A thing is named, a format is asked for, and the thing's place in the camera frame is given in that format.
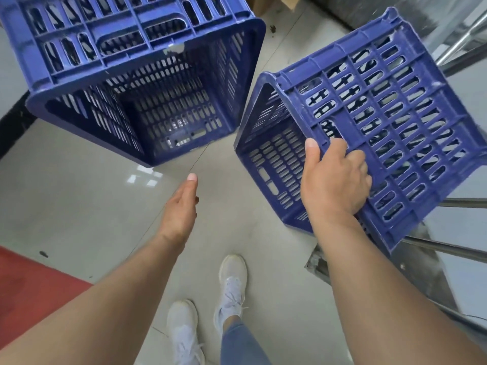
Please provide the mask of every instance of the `hand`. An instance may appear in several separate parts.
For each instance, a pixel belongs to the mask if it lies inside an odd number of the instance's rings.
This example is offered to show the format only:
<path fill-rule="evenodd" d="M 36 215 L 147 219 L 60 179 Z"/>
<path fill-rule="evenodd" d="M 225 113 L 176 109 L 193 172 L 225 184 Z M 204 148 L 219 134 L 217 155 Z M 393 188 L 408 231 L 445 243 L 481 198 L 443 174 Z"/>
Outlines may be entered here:
<path fill-rule="evenodd" d="M 180 184 L 174 195 L 166 203 L 161 225 L 157 231 L 157 240 L 169 244 L 179 253 L 184 250 L 185 244 L 196 220 L 196 197 L 198 177 L 196 174 L 188 175 L 186 181 Z"/>
<path fill-rule="evenodd" d="M 356 214 L 372 186 L 365 153 L 355 150 L 345 156 L 347 142 L 341 138 L 331 140 L 321 161 L 314 139 L 308 138 L 305 148 L 301 197 L 311 224 Z"/>

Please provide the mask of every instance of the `person's right arm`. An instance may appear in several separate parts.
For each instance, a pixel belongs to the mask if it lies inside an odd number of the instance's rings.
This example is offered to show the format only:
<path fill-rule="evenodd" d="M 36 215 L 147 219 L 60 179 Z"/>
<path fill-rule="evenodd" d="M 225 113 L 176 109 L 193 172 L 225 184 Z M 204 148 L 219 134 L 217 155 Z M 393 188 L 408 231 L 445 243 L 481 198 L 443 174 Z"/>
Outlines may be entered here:
<path fill-rule="evenodd" d="M 354 214 L 372 178 L 365 154 L 334 139 L 320 160 L 306 141 L 301 196 L 328 262 L 333 294 L 356 365 L 487 364 L 487 356 L 368 240 Z"/>

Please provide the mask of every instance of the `white sneaker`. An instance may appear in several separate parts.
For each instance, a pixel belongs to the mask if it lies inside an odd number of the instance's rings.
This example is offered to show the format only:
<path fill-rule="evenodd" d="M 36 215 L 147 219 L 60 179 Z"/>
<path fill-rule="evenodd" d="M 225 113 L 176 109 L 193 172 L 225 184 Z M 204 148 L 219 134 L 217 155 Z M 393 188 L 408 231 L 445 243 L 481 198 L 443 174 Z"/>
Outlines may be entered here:
<path fill-rule="evenodd" d="M 174 302 L 167 313 L 175 365 L 204 365 L 204 354 L 196 337 L 198 312 L 190 300 Z"/>
<path fill-rule="evenodd" d="M 247 266 L 238 255 L 228 255 L 220 266 L 220 302 L 213 317 L 216 330 L 223 335 L 223 323 L 230 316 L 242 316 L 242 304 L 247 286 Z"/>

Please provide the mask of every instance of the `pant leg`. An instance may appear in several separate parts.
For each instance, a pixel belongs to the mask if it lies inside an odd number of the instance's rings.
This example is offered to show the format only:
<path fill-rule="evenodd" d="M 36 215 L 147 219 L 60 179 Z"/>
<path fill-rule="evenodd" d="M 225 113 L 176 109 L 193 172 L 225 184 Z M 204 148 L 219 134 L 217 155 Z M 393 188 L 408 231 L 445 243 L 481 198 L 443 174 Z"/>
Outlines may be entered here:
<path fill-rule="evenodd" d="M 222 337 L 221 365 L 271 365 L 264 351 L 242 323 L 232 324 Z"/>

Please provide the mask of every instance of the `person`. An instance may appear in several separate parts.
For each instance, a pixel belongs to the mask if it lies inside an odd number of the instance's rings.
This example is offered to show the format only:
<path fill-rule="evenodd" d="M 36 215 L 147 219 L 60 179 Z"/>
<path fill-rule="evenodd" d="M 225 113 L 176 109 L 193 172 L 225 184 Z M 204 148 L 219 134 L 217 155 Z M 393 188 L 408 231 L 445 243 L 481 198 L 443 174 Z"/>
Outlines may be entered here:
<path fill-rule="evenodd" d="M 487 364 L 482 350 L 427 300 L 368 240 L 354 214 L 372 184 L 362 151 L 332 140 L 320 159 L 307 139 L 302 202 L 328 261 L 333 294 L 356 364 Z M 1 365 L 134 363 L 171 270 L 196 219 L 198 179 L 190 174 L 167 202 L 156 235 L 121 266 L 0 351 Z M 214 316 L 222 365 L 270 364 L 241 321 L 247 269 L 231 255 L 219 272 Z M 168 312 L 179 365 L 204 365 L 191 301 Z"/>

